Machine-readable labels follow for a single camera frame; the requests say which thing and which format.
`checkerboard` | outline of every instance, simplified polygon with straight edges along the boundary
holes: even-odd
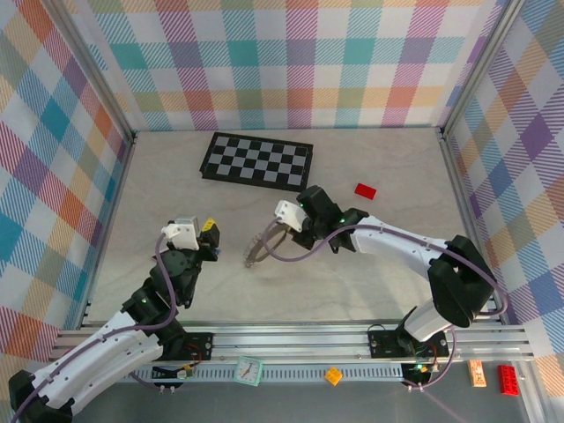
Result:
[[[200,167],[202,177],[258,187],[303,191],[314,146],[215,132]]]

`small clock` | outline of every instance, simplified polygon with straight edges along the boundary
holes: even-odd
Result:
[[[249,357],[239,357],[234,380],[238,383],[256,386],[263,375],[263,362]]]

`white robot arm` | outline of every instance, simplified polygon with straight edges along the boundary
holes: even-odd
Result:
[[[175,357],[178,360],[191,360],[193,352],[185,352],[184,347],[193,345],[194,338],[174,315],[176,306],[190,307],[202,262],[218,259],[219,230],[209,219],[200,232],[194,217],[171,221],[161,232],[169,248],[160,256],[168,281],[155,266],[122,310],[75,350],[34,374],[17,372],[9,381],[9,391],[14,411],[27,401],[20,421],[71,422],[102,391],[141,365],[159,357],[171,360],[167,358],[176,354],[190,356]],[[80,350],[84,351],[73,357]]]
[[[300,206],[281,201],[274,214],[278,223],[291,228],[293,240],[302,247],[312,249],[316,241],[327,238],[335,253],[345,248],[399,259],[430,283],[433,299],[413,309],[398,328],[404,338],[400,344],[406,343],[408,349],[408,338],[423,343],[451,325],[470,326],[494,291],[474,271],[478,268],[494,280],[483,257],[463,236],[434,239],[387,225],[364,211],[341,211],[317,186],[297,199]]]

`checkered fabric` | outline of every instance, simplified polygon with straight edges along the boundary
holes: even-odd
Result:
[[[452,139],[510,318],[564,413],[564,2],[529,0]]]
[[[0,420],[85,293],[126,144],[40,0],[0,0]]]
[[[447,119],[449,118],[450,112],[452,108],[456,105],[460,97],[460,93],[462,92],[468,78],[472,74],[474,70],[474,66],[478,61],[484,47],[486,46],[487,37],[492,32],[497,23],[503,8],[508,3],[508,0],[496,0],[495,6],[493,7],[492,11],[490,12],[490,16],[487,19],[486,24],[482,28],[482,32],[480,33],[472,52],[468,56],[468,60],[464,65],[462,72],[460,72],[458,76],[458,80],[456,81],[455,87],[450,93],[449,100],[447,101],[446,107],[442,110],[441,119],[439,119],[439,126],[443,127]]]
[[[504,2],[66,3],[132,126],[240,130],[435,126]]]

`red block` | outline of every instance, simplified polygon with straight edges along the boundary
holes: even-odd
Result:
[[[500,365],[497,367],[500,374],[500,388],[503,395],[518,396],[519,384],[517,383],[517,376],[513,366]]]
[[[376,189],[369,187],[369,186],[365,185],[364,183],[359,183],[356,186],[354,193],[358,194],[359,196],[368,198],[369,200],[374,200],[374,197],[376,195]]]

